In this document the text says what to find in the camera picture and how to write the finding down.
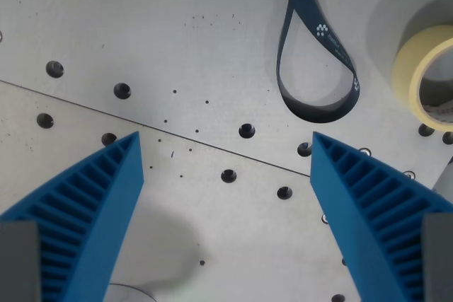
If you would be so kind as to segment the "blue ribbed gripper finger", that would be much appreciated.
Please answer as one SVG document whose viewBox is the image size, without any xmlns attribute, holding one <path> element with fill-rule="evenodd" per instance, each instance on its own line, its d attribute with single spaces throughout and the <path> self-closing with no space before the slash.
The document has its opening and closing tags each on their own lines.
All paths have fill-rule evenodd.
<svg viewBox="0 0 453 302">
<path fill-rule="evenodd" d="M 325 134 L 312 137 L 310 183 L 362 301 L 424 301 L 422 221 L 452 203 Z"/>
<path fill-rule="evenodd" d="M 139 132 L 56 175 L 1 214 L 34 221 L 43 301 L 102 301 L 139 198 Z"/>
</svg>

